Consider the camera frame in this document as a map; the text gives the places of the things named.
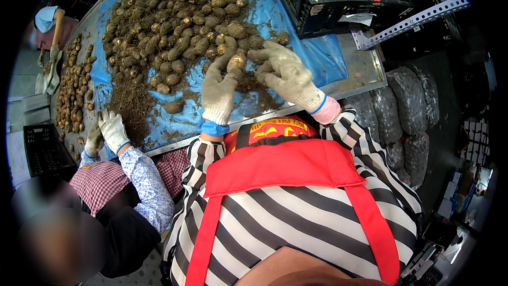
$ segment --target checkered cloth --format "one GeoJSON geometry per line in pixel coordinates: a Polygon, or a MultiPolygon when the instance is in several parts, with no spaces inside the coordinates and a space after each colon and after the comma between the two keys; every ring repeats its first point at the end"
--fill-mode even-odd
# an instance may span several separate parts
{"type": "MultiPolygon", "coordinates": [[[[183,170],[190,164],[187,147],[165,153],[155,160],[164,185],[172,198],[182,190],[183,170]]],[[[92,211],[92,216],[129,183],[121,165],[95,162],[78,169],[69,182],[92,211]]]]}

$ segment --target hand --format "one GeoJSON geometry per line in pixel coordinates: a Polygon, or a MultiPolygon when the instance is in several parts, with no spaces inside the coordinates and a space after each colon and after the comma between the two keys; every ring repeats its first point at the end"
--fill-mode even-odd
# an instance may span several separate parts
{"type": "Polygon", "coordinates": [[[97,157],[99,150],[104,147],[104,138],[102,137],[102,132],[98,128],[98,124],[95,123],[90,128],[88,132],[88,137],[86,137],[85,143],[85,153],[89,157],[97,157]]]}
{"type": "Polygon", "coordinates": [[[39,54],[39,58],[37,59],[37,64],[44,68],[44,50],[41,50],[41,54],[39,54]]]}
{"type": "Polygon", "coordinates": [[[57,44],[51,46],[51,50],[49,50],[49,59],[51,60],[51,64],[55,65],[56,58],[58,58],[58,53],[60,52],[60,48],[57,44]]]}
{"type": "Polygon", "coordinates": [[[116,155],[118,150],[127,143],[130,143],[127,134],[125,133],[125,126],[122,122],[122,115],[115,114],[114,111],[102,111],[102,117],[99,115],[98,126],[101,129],[102,135],[106,145],[116,155]]]}
{"type": "Polygon", "coordinates": [[[218,125],[227,125],[233,110],[233,95],[238,81],[233,73],[226,74],[224,79],[220,75],[232,56],[233,51],[228,49],[218,57],[208,68],[201,85],[201,104],[205,107],[203,118],[218,125]]]}
{"type": "Polygon", "coordinates": [[[263,46],[262,50],[249,50],[247,55],[251,59],[265,60],[256,71],[257,81],[305,111],[317,111],[326,96],[314,85],[312,73],[304,67],[300,58],[272,41],[265,41],[263,46]]]}

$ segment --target crate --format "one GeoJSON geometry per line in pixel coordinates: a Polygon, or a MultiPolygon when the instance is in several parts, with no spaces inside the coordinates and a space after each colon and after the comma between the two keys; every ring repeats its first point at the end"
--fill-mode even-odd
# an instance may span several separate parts
{"type": "Polygon", "coordinates": [[[23,127],[25,154],[30,176],[53,176],[70,181],[77,167],[67,149],[58,141],[54,124],[23,127]]]}
{"type": "Polygon", "coordinates": [[[281,0],[300,39],[344,33],[350,26],[343,15],[374,13],[371,28],[387,28],[414,5],[409,0],[281,0]]]}

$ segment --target blue cuff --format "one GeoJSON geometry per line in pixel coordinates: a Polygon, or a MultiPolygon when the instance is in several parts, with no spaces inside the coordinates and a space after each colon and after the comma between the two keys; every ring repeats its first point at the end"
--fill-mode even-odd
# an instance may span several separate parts
{"type": "Polygon", "coordinates": [[[83,150],[83,153],[85,154],[85,157],[86,157],[86,158],[88,158],[88,159],[93,159],[93,157],[92,157],[92,156],[90,156],[89,154],[87,154],[85,150],[83,150]]]}
{"type": "Polygon", "coordinates": [[[327,97],[328,97],[328,96],[326,96],[326,95],[325,95],[325,98],[323,99],[323,102],[321,103],[321,105],[319,105],[319,107],[317,108],[317,110],[315,110],[315,111],[313,111],[312,113],[309,113],[309,114],[310,114],[310,115],[312,115],[312,114],[317,113],[317,112],[321,109],[321,107],[323,107],[323,105],[325,104],[325,102],[326,102],[326,98],[327,98],[327,97]]]}
{"type": "Polygon", "coordinates": [[[115,152],[115,155],[118,156],[118,152],[120,151],[120,149],[122,149],[123,146],[127,145],[127,144],[130,144],[130,142],[125,142],[123,145],[121,145],[120,147],[118,147],[118,150],[115,152]]]}
{"type": "Polygon", "coordinates": [[[210,136],[223,136],[229,132],[229,125],[219,125],[211,121],[202,121],[198,124],[198,129],[210,136]]]}

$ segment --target table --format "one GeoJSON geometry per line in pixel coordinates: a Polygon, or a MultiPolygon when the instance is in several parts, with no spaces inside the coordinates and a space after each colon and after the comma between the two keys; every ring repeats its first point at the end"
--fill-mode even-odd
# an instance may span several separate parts
{"type": "MultiPolygon", "coordinates": [[[[101,27],[104,26],[105,21],[109,18],[109,15],[105,13],[104,9],[101,9],[101,6],[112,5],[114,1],[116,0],[99,0],[98,3],[96,3],[95,6],[82,19],[82,21],[75,28],[74,33],[70,36],[71,42],[69,42],[69,44],[72,44],[72,39],[78,33],[82,33],[81,46],[86,47],[88,44],[94,45],[93,55],[97,56],[98,60],[94,63],[92,72],[97,70],[109,71],[109,69],[107,69],[105,66],[104,60],[101,59],[101,54],[103,56],[104,52],[102,51],[102,43],[100,38],[102,36],[101,31],[103,31],[101,30],[101,27]]],[[[345,97],[364,93],[387,85],[386,76],[377,50],[358,51],[354,42],[352,41],[352,35],[349,33],[337,35],[337,41],[342,53],[344,64],[347,69],[348,78],[322,86],[321,90],[323,92],[335,99],[343,99],[345,97]]],[[[84,53],[79,53],[76,63],[81,63],[83,59],[84,53]]],[[[108,93],[107,90],[104,88],[101,89],[100,87],[106,85],[110,86],[111,84],[102,77],[97,78],[92,76],[92,78],[93,81],[89,82],[88,87],[94,88],[95,86],[95,101],[99,101],[100,105],[101,99],[108,98],[108,95],[106,95],[108,93]]],[[[57,94],[58,90],[51,98],[51,117],[53,119],[56,117],[57,94]]],[[[302,109],[296,105],[284,103],[278,110],[266,111],[264,113],[259,113],[251,116],[250,118],[243,118],[232,121],[230,124],[231,130],[239,129],[239,127],[243,124],[258,122],[277,116],[285,116],[301,110],[302,109]]],[[[85,124],[85,132],[80,134],[68,134],[65,140],[66,146],[73,144],[77,150],[83,150],[84,146],[78,145],[75,140],[77,137],[83,137],[86,139],[86,135],[88,133],[87,127],[91,126],[91,124],[93,124],[93,122],[96,120],[97,116],[94,112],[83,110],[83,123],[85,124]]],[[[193,135],[186,136],[174,143],[149,150],[146,152],[146,154],[148,156],[154,156],[187,146],[193,139],[198,137],[196,135],[197,133],[194,133],[193,135]]],[[[103,160],[111,158],[111,155],[106,155],[105,151],[101,151],[100,155],[103,160]]]]}

